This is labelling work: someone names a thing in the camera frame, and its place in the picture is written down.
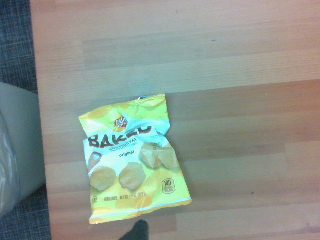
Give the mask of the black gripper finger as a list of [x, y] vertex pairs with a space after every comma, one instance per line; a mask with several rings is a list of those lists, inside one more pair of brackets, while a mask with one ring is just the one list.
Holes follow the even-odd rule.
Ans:
[[149, 240], [149, 224], [145, 220], [137, 221], [120, 240]]

